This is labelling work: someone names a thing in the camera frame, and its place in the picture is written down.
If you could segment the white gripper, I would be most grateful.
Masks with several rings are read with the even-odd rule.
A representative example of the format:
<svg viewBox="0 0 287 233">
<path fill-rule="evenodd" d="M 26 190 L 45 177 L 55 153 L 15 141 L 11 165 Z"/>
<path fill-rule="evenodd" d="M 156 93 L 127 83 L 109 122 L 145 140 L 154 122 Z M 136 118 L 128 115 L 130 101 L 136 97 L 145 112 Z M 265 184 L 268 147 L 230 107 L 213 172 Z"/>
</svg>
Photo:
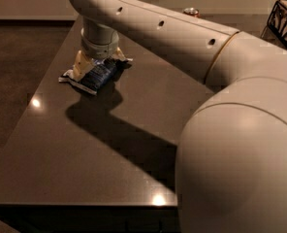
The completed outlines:
<svg viewBox="0 0 287 233">
<path fill-rule="evenodd" d="M 90 58 L 106 59 L 112 56 L 119 61 L 127 61 L 118 46 L 119 37 L 116 30 L 84 17 L 82 19 L 81 48 L 75 58 L 73 79 L 79 82 L 94 68 Z"/>
</svg>

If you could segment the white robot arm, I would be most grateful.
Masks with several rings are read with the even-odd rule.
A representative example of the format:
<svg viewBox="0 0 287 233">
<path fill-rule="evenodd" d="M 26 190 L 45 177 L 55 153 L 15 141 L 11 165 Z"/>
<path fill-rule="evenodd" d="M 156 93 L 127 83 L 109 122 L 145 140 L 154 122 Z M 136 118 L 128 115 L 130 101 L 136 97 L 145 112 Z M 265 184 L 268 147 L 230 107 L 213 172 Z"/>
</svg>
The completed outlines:
<svg viewBox="0 0 287 233">
<path fill-rule="evenodd" d="M 287 233 L 287 50 L 138 0 L 69 0 L 86 54 L 120 32 L 213 91 L 175 158 L 182 233 Z"/>
</svg>

